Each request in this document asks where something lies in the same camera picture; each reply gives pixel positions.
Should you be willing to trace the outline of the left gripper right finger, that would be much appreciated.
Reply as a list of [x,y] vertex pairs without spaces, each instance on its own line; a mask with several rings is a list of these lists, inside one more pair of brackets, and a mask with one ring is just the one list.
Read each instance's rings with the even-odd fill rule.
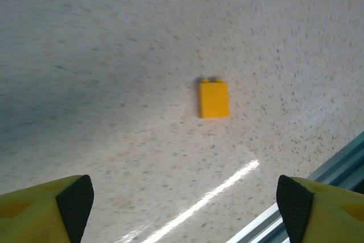
[[276,202],[290,242],[363,242],[361,193],[282,175]]

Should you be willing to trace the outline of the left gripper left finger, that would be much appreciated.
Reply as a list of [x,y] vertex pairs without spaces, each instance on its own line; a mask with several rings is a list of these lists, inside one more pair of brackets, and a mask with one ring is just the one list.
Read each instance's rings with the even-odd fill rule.
[[94,200],[89,175],[1,195],[1,242],[80,242]]

